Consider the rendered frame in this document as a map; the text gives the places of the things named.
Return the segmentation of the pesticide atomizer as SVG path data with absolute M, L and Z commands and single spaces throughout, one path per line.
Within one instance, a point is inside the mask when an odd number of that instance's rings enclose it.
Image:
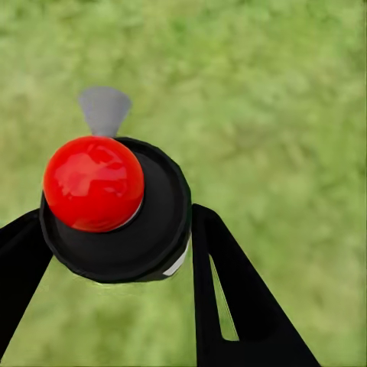
M 44 240 L 74 274 L 100 284 L 163 281 L 183 264 L 191 190 L 158 146 L 116 137 L 131 108 L 112 86 L 79 94 L 90 136 L 57 149 L 45 169 Z

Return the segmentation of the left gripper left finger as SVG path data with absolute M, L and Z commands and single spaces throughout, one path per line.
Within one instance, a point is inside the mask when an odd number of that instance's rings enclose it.
M 52 255 L 56 257 L 44 240 L 40 209 L 0 226 L 0 361 Z

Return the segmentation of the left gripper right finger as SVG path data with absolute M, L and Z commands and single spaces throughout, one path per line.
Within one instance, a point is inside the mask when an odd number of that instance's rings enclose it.
M 221 217 L 192 204 L 197 367 L 320 367 Z M 213 263 L 239 341 L 221 334 Z

